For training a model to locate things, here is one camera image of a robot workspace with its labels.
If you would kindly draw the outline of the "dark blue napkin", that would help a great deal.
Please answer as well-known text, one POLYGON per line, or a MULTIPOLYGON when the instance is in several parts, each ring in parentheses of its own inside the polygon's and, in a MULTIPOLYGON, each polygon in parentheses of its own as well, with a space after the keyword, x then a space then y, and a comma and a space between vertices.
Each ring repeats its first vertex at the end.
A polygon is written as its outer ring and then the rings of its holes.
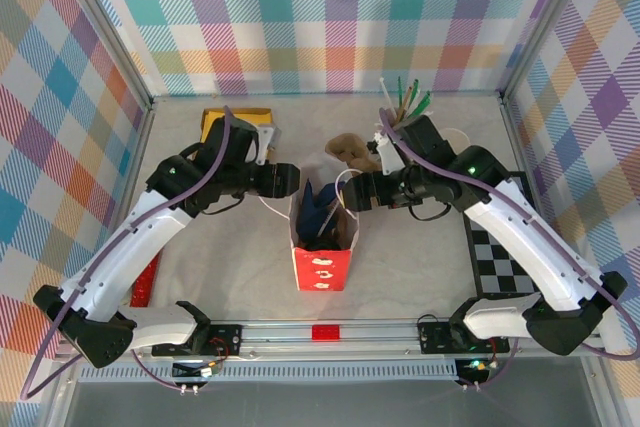
POLYGON ((310 181, 306 182, 296 221, 298 241, 303 248, 315 239, 330 240, 324 222, 336 198, 333 184, 315 190, 310 181))

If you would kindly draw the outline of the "aluminium frame post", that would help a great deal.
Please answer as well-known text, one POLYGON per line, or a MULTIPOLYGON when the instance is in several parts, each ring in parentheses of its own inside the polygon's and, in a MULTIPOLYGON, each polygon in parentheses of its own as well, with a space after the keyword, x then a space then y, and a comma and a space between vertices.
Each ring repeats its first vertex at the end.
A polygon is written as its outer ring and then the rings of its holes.
POLYGON ((516 91, 525 80, 568 2, 569 0, 536 0, 497 90, 504 108, 515 99, 516 91))
POLYGON ((97 32, 99 38, 105 44, 105 48, 116 67, 120 70, 127 86, 133 92, 136 100, 147 111, 153 107, 153 96, 143 81, 138 69, 124 42, 119 36, 115 26, 111 22, 107 11, 100 0, 77 0, 85 15, 97 32))

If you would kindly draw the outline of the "long aluminium base rail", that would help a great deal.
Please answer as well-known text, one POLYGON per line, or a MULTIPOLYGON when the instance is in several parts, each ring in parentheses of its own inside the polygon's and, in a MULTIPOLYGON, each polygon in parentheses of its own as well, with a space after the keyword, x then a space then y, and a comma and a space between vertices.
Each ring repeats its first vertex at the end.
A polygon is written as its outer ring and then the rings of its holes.
MULTIPOLYGON (((425 358, 481 358, 496 356, 502 360, 507 354, 422 354, 416 320, 323 320, 323 321, 214 321, 212 324, 239 324, 242 341, 238 356, 226 357, 234 361, 373 361, 425 358), (341 339, 336 342, 313 342, 311 327, 315 324, 338 324, 341 339)), ((154 345, 182 344, 189 339, 185 322, 168 326, 144 326, 134 331, 132 340, 108 340, 97 361, 90 363, 106 367, 127 357, 131 352, 152 359, 200 360, 195 357, 153 357, 154 345)))

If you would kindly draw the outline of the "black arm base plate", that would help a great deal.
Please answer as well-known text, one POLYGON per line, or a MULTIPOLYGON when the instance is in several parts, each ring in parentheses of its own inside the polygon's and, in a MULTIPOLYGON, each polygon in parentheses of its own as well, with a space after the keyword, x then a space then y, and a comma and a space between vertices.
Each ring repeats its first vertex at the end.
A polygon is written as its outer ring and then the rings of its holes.
POLYGON ((480 340, 462 345, 457 342, 448 321, 421 318, 417 322, 418 340, 422 354, 507 354, 510 344, 506 338, 480 340))
POLYGON ((153 357, 238 356, 242 341, 239 324, 209 324, 198 327, 182 344, 164 343, 151 348, 153 357))

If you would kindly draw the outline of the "black white chessboard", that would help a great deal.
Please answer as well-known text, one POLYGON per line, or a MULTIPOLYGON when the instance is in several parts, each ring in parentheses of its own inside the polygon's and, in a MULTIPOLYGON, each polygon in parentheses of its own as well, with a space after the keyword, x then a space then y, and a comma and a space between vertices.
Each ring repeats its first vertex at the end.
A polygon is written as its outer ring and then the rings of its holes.
POLYGON ((479 297, 502 299, 538 291, 531 277, 491 234, 467 216, 463 222, 479 297))

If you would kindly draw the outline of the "stack of pulp cup carriers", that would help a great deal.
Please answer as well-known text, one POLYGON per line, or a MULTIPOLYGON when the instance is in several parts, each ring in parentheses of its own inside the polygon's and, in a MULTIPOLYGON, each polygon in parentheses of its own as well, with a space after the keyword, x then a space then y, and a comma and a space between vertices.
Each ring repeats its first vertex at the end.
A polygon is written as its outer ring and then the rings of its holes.
POLYGON ((357 134, 344 133, 330 139, 325 152, 345 163, 352 176, 381 171, 380 163, 373 159, 366 143, 357 134))

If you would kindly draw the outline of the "shallow cardboard tray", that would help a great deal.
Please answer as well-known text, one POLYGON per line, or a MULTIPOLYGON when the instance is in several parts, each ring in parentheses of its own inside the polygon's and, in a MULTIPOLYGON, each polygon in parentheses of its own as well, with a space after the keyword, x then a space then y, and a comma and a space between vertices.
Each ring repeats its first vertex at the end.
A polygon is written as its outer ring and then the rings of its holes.
MULTIPOLYGON (((237 140, 243 143, 246 138, 266 138, 267 144, 273 144, 279 136, 279 128, 274 123, 272 111, 268 108, 231 107, 231 113, 235 117, 229 134, 231 147, 237 140)), ((225 112, 223 108, 208 108, 203 111, 200 142, 217 148, 222 140, 225 112)))

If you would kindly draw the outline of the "red glitter tube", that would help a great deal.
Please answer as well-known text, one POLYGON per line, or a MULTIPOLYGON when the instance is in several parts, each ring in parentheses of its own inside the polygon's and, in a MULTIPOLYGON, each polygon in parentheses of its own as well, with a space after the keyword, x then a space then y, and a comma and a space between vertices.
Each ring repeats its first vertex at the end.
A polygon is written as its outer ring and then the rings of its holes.
POLYGON ((130 307, 146 308, 149 305, 160 260, 161 254, 158 253, 134 282, 129 302, 130 307))

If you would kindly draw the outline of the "thin aluminium wall rail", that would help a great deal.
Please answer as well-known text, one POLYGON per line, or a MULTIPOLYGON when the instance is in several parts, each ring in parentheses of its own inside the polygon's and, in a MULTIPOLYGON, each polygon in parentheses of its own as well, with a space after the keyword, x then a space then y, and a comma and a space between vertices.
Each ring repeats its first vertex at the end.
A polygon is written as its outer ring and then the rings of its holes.
MULTIPOLYGON (((435 98, 449 98, 449 97, 490 97, 500 98, 502 93, 500 91, 490 90, 463 90, 463 91, 435 91, 432 92, 432 96, 435 98)), ((158 95, 153 97, 153 103, 169 102, 169 101, 213 101, 213 100, 262 100, 262 99, 302 99, 302 98, 338 98, 338 97, 373 97, 373 98, 386 98, 382 91, 374 92, 329 92, 329 93, 266 93, 266 94, 233 94, 233 95, 221 95, 221 94, 202 94, 202 95, 158 95)))

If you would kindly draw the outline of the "white red paper bag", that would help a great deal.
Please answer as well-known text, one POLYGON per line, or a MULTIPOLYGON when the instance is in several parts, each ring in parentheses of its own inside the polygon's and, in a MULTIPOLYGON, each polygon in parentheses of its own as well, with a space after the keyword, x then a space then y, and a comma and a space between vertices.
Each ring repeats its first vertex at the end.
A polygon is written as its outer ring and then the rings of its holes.
POLYGON ((345 288, 353 251, 359 237, 360 222, 356 214, 343 208, 353 219, 353 237, 351 246, 344 250, 306 251, 298 241, 296 221, 300 201, 307 181, 315 190, 326 184, 333 184, 336 196, 350 175, 346 164, 328 154, 309 156, 299 166, 300 187, 289 198, 287 212, 280 215, 287 220, 289 229, 289 245, 291 249, 293 272, 297 289, 308 292, 342 291, 345 288))

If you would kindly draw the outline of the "wooden stirrer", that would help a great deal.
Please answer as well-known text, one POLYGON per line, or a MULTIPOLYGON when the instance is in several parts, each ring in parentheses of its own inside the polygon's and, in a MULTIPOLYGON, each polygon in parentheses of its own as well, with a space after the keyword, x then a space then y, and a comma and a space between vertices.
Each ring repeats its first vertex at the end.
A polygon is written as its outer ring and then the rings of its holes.
POLYGON ((417 93, 419 92, 419 86, 420 86, 419 80, 415 79, 412 85, 407 89, 405 98, 403 100, 403 104, 401 105, 401 110, 400 110, 401 119, 405 118, 408 115, 409 109, 417 93))

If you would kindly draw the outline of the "small controller board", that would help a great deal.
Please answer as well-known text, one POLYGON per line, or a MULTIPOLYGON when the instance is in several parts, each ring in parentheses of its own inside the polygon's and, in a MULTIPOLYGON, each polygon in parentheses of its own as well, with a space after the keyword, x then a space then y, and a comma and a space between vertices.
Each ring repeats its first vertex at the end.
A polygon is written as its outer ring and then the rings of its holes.
POLYGON ((218 375, 224 367, 224 362, 219 360, 205 361, 201 363, 173 363, 171 376, 173 378, 203 378, 208 379, 218 375))
POLYGON ((456 359, 455 365, 458 377, 469 382, 487 381, 498 366, 491 359, 456 359))

